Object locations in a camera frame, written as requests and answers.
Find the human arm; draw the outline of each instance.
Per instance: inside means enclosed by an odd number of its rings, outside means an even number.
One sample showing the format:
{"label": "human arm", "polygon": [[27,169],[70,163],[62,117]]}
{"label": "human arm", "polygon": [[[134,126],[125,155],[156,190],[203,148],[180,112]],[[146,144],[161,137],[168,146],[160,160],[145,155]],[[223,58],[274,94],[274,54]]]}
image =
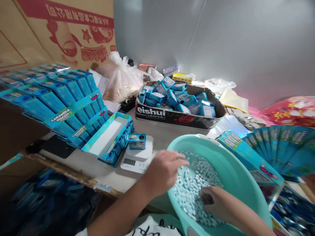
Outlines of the human arm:
{"label": "human arm", "polygon": [[216,186],[200,191],[203,210],[239,228],[247,236],[275,236],[275,233],[251,208]]}
{"label": "human arm", "polygon": [[88,227],[88,236],[126,235],[146,205],[175,184],[177,169],[189,165],[184,158],[161,150],[144,176]]}

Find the white t-shirt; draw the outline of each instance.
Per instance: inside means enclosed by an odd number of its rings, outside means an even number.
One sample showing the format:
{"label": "white t-shirt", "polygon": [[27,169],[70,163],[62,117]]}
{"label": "white t-shirt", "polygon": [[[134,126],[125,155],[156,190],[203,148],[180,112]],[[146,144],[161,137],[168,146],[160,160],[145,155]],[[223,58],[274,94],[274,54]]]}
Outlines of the white t-shirt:
{"label": "white t-shirt", "polygon": [[[133,230],[126,236],[183,236],[184,232],[180,221],[171,215],[150,214],[138,218]],[[88,231],[85,228],[77,233],[76,236],[88,236]]]}

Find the digital kitchen scale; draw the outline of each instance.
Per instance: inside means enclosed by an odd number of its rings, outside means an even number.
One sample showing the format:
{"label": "digital kitchen scale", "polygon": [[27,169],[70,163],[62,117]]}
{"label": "digital kitchen scale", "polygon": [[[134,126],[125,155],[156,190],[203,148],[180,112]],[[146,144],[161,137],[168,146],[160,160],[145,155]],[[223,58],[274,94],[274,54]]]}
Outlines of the digital kitchen scale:
{"label": "digital kitchen scale", "polygon": [[120,167],[125,170],[144,174],[152,161],[154,138],[147,135],[146,149],[130,150],[127,146],[126,152],[121,160]]}

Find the yellow box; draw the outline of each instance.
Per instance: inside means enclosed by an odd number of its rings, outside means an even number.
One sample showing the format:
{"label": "yellow box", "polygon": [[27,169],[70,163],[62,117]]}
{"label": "yellow box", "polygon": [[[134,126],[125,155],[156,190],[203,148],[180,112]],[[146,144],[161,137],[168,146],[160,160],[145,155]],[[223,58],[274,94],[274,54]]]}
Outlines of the yellow box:
{"label": "yellow box", "polygon": [[183,78],[182,77],[183,75],[185,75],[185,74],[182,74],[182,73],[173,74],[173,80],[177,81],[177,82],[185,82],[187,84],[191,84],[193,79]]}

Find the teal plastic basin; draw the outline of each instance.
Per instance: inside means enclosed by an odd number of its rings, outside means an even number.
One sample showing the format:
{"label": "teal plastic basin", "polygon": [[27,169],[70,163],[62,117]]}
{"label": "teal plastic basin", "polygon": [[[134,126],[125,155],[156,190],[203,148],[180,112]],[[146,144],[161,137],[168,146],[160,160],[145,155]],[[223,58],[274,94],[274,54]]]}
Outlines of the teal plastic basin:
{"label": "teal plastic basin", "polygon": [[[224,189],[249,206],[272,228],[268,205],[258,184],[246,167],[219,142],[202,134],[183,135],[172,141],[167,150],[191,151],[203,156],[218,173]],[[185,235],[244,235],[239,229],[227,223],[218,227],[209,227],[197,223],[180,208],[172,189],[168,191],[168,196],[182,224]]]}

